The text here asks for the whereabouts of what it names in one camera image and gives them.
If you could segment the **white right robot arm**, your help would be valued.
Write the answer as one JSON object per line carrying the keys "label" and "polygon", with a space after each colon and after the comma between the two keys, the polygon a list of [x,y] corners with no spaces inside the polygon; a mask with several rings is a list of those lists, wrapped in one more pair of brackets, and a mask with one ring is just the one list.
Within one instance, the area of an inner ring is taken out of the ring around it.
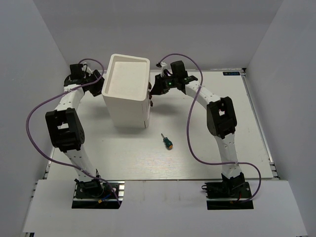
{"label": "white right robot arm", "polygon": [[194,99],[206,109],[206,124],[208,131],[214,136],[221,162],[211,165],[222,166],[223,192],[234,197],[241,191],[241,184],[245,182],[244,174],[238,164],[235,148],[235,131],[237,118],[233,102],[230,97],[219,97],[202,86],[195,76],[188,75],[183,61],[171,63],[171,70],[167,64],[156,64],[160,73],[155,76],[155,84],[150,92],[151,95],[163,95],[170,89],[176,88],[185,95]]}

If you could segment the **green stubby phillips screwdriver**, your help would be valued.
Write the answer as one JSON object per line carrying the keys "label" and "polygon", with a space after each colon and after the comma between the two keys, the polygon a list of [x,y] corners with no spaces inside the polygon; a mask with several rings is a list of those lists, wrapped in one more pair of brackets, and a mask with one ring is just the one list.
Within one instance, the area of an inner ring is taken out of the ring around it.
{"label": "green stubby phillips screwdriver", "polygon": [[171,150],[173,148],[173,143],[167,137],[165,137],[163,134],[161,134],[161,136],[163,138],[163,143],[165,144],[166,148],[168,150]]}

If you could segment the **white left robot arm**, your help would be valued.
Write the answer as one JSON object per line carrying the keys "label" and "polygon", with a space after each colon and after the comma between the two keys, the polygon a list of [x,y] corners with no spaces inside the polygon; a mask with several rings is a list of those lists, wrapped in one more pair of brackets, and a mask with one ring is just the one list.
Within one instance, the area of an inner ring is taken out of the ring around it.
{"label": "white left robot arm", "polygon": [[91,164],[84,149],[85,133],[77,114],[80,101],[86,92],[96,97],[101,94],[104,78],[97,70],[92,71],[86,63],[70,65],[70,75],[64,80],[65,95],[57,107],[45,114],[45,120],[51,142],[55,148],[64,153],[71,164],[78,167],[77,182],[89,182],[87,191],[93,197],[104,192],[104,184],[93,180],[98,171]]}

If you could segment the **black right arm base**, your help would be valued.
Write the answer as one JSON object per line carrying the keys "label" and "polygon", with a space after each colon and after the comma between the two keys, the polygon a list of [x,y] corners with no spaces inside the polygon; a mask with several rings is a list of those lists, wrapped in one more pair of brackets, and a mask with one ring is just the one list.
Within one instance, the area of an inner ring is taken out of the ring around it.
{"label": "black right arm base", "polygon": [[206,192],[207,210],[251,210],[254,209],[250,185],[244,180],[206,182],[201,189]]}

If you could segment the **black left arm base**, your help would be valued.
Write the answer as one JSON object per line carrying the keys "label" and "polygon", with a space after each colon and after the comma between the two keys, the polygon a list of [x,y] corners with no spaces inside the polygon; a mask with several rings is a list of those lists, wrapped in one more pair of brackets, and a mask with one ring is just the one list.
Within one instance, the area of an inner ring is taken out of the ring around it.
{"label": "black left arm base", "polygon": [[72,209],[119,209],[123,200],[120,194],[124,182],[110,184],[93,180],[80,182],[76,186],[72,201]]}

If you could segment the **white drawer cabinet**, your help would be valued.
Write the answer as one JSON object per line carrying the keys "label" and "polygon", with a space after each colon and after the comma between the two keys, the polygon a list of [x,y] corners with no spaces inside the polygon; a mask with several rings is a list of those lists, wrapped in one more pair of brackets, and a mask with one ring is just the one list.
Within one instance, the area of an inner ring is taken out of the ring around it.
{"label": "white drawer cabinet", "polygon": [[150,123],[150,61],[113,54],[102,96],[115,127],[147,128]]}

